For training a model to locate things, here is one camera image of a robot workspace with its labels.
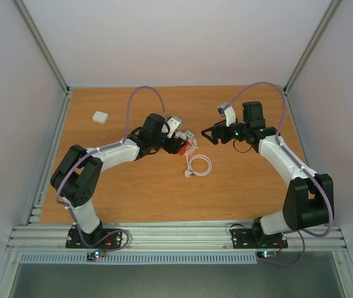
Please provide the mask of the orange cube socket adapter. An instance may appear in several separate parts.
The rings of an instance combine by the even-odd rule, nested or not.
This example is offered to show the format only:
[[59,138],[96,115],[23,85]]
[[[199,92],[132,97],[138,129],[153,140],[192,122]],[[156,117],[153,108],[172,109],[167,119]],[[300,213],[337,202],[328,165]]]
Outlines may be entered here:
[[190,155],[195,149],[196,147],[192,144],[191,140],[187,140],[186,144],[182,146],[178,154],[181,156]]

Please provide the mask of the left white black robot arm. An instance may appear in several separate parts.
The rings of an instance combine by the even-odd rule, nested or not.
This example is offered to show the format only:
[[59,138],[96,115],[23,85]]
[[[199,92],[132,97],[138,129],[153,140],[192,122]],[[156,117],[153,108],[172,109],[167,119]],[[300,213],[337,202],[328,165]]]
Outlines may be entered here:
[[161,149],[176,155],[187,143],[177,135],[181,126],[182,120],[178,117],[165,119],[150,114],[142,126],[120,141],[97,148],[70,147],[53,173],[50,185],[57,192],[56,200],[71,211],[73,221],[80,226],[83,243],[96,247],[103,239],[103,232],[98,228],[101,221],[92,203],[100,174]]

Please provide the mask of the small white cube charger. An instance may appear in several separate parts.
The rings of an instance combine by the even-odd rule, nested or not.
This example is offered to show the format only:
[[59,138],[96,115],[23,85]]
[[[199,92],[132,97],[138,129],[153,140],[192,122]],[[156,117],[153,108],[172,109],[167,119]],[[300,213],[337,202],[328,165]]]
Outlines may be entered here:
[[181,139],[183,139],[183,140],[186,140],[186,138],[187,138],[186,134],[185,134],[185,133],[182,133],[182,132],[177,132],[177,133],[175,134],[175,136],[178,137],[178,138],[181,138]]

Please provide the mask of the white usb charger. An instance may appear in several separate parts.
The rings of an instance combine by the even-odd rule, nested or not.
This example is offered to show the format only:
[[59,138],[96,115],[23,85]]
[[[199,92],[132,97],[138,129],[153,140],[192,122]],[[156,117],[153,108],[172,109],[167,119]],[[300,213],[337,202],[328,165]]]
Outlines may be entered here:
[[92,120],[99,124],[105,124],[108,120],[108,113],[96,111],[92,116]]

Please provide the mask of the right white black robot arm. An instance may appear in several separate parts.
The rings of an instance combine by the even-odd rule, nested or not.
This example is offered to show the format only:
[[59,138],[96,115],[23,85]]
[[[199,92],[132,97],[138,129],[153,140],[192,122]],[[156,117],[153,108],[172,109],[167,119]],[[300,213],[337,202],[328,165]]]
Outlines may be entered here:
[[225,119],[202,130],[202,136],[214,145],[231,140],[246,142],[276,169],[288,187],[280,211],[254,220],[251,228],[254,243],[265,246],[274,235],[307,232],[322,224],[331,226],[334,219],[332,178],[306,166],[289,149],[276,128],[266,125],[262,104],[259,101],[243,103],[242,122],[237,120],[228,103],[221,104],[218,112]]

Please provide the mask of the green plug adapter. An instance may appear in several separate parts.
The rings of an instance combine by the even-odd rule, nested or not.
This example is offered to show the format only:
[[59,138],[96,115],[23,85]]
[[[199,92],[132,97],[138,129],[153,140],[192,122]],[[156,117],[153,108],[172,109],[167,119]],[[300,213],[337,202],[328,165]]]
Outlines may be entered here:
[[190,132],[189,130],[187,130],[185,133],[190,139],[194,139],[195,138],[194,133]]

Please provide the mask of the round white socket base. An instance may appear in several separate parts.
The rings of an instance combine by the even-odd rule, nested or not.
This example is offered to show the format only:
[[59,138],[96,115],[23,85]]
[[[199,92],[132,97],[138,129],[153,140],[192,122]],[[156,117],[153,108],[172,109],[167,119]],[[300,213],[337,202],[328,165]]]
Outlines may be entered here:
[[197,140],[190,137],[186,138],[186,144],[180,150],[183,156],[191,156],[198,149]]

